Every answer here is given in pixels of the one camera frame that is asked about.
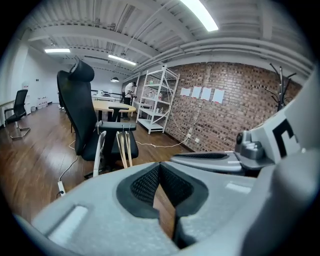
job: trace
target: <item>chair armrest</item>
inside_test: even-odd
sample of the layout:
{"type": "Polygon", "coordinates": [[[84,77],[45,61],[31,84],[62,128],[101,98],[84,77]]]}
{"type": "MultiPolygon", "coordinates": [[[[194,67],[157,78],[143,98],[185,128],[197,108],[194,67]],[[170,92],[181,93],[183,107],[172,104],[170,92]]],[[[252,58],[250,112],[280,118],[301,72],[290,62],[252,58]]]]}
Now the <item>chair armrest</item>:
{"type": "Polygon", "coordinates": [[[7,115],[6,115],[6,113],[7,113],[8,111],[13,111],[13,110],[14,110],[13,108],[7,108],[7,109],[4,110],[4,118],[5,118],[5,120],[7,120],[7,115]]]}
{"type": "Polygon", "coordinates": [[[121,131],[135,131],[137,125],[134,122],[96,122],[95,127],[98,133],[103,131],[121,132],[121,131]]]}
{"type": "Polygon", "coordinates": [[[7,109],[5,109],[5,110],[4,110],[4,114],[6,114],[7,111],[11,111],[11,110],[14,110],[14,109],[13,109],[13,108],[7,108],[7,109]]]}
{"type": "Polygon", "coordinates": [[[121,106],[110,106],[109,109],[113,110],[112,118],[111,118],[111,120],[108,120],[108,121],[112,121],[112,122],[117,121],[120,110],[129,110],[128,107],[121,107],[121,106]]]}
{"type": "Polygon", "coordinates": [[[129,110],[128,107],[122,107],[122,106],[110,106],[109,107],[110,110],[129,110]]]}

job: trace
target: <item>chair headrest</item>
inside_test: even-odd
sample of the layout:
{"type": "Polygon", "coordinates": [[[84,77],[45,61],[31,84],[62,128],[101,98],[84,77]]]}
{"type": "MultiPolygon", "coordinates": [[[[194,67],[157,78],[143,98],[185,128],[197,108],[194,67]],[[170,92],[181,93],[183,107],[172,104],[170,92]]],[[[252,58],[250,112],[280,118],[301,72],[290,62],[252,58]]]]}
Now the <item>chair headrest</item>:
{"type": "Polygon", "coordinates": [[[95,78],[94,69],[79,58],[76,58],[76,64],[71,68],[68,77],[71,81],[91,82],[95,78]]]}

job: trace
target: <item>ceiling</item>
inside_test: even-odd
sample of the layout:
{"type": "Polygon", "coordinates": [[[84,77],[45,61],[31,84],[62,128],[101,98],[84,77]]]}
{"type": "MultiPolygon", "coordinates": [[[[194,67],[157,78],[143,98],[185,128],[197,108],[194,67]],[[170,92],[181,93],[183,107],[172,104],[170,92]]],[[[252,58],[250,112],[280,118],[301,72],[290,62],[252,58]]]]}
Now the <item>ceiling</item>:
{"type": "Polygon", "coordinates": [[[276,3],[201,0],[219,30],[207,32],[179,0],[47,0],[26,19],[27,40],[64,64],[78,56],[129,77],[154,65],[199,55],[260,58],[308,76],[314,58],[295,22],[276,3]],[[112,54],[136,66],[108,58],[112,54]]]}

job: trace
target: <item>ceiling light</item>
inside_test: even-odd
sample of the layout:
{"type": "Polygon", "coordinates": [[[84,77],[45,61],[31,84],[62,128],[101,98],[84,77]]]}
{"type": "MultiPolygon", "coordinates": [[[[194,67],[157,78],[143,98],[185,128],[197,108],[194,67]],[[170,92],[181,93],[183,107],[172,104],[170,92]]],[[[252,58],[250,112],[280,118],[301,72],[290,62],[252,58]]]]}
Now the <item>ceiling light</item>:
{"type": "Polygon", "coordinates": [[[134,65],[134,66],[137,65],[137,63],[134,63],[134,62],[132,62],[132,61],[126,60],[126,59],[124,59],[124,58],[120,58],[120,57],[117,57],[117,56],[113,56],[113,55],[111,55],[111,54],[109,54],[109,58],[112,58],[112,59],[115,59],[115,60],[118,60],[118,61],[121,61],[121,62],[129,63],[129,64],[134,65]]]}
{"type": "Polygon", "coordinates": [[[202,22],[208,32],[218,30],[218,26],[210,13],[199,0],[180,0],[184,3],[197,18],[202,22]]]}
{"type": "Polygon", "coordinates": [[[70,53],[70,49],[45,49],[44,50],[47,54],[53,53],[70,53]]]}
{"type": "Polygon", "coordinates": [[[118,79],[118,77],[114,77],[114,78],[112,78],[110,81],[111,81],[111,82],[119,82],[119,79],[118,79]]]}

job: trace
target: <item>paper posted on wall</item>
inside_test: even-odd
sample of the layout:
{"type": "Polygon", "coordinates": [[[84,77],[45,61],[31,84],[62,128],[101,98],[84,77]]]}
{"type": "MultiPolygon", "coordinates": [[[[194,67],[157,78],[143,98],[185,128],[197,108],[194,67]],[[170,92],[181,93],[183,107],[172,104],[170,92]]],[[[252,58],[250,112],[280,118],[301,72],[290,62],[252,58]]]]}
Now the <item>paper posted on wall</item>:
{"type": "Polygon", "coordinates": [[[215,89],[212,101],[221,104],[224,99],[224,94],[225,90],[215,89]]]}
{"type": "Polygon", "coordinates": [[[211,88],[203,87],[201,99],[202,100],[209,100],[211,95],[211,88]]]}
{"type": "Polygon", "coordinates": [[[193,87],[193,91],[192,91],[191,97],[199,99],[201,89],[202,89],[202,87],[200,87],[200,86],[193,87]]]}
{"type": "Polygon", "coordinates": [[[191,89],[187,89],[187,88],[181,88],[181,92],[180,92],[180,95],[182,96],[189,96],[190,95],[190,92],[191,92],[191,89]]]}

